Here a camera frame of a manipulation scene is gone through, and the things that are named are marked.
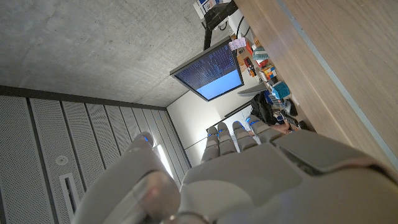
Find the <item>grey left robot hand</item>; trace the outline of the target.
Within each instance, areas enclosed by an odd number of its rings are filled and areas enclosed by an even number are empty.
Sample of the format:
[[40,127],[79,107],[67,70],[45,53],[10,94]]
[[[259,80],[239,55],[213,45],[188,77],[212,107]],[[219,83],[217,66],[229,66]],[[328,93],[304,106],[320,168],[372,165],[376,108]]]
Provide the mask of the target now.
[[396,171],[317,133],[246,121],[210,127],[180,185],[140,133],[85,193],[73,223],[397,222]]

